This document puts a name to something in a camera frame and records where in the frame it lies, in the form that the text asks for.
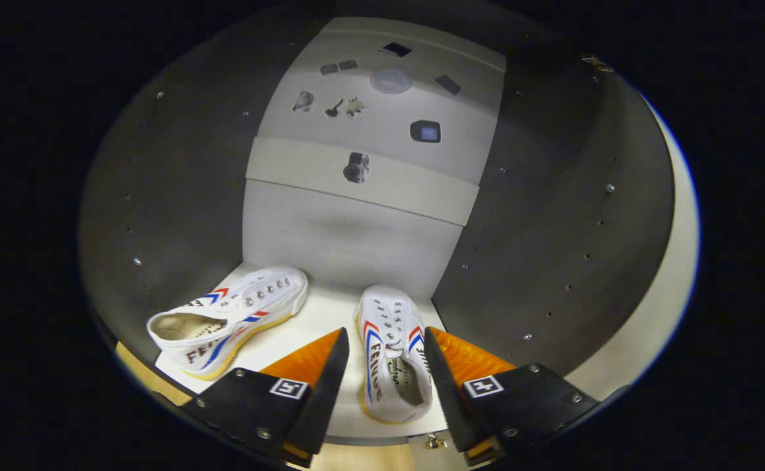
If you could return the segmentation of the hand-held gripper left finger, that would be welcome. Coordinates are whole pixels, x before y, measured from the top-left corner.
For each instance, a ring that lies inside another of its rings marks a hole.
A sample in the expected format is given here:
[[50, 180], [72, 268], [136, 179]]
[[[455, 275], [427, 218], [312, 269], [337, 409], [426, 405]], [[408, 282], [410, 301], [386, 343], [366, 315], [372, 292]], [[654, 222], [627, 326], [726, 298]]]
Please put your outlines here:
[[233, 368], [181, 406], [192, 425], [284, 468], [308, 468], [322, 450], [349, 361], [338, 328], [260, 372]]

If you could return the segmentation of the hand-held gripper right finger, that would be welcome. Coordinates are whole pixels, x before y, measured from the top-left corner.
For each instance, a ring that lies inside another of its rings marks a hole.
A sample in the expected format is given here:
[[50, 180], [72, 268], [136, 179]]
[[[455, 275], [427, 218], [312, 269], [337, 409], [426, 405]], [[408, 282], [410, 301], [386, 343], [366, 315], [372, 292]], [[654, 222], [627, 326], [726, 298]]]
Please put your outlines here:
[[449, 434], [471, 467], [527, 461], [600, 410], [544, 364], [514, 366], [434, 327], [424, 336]]

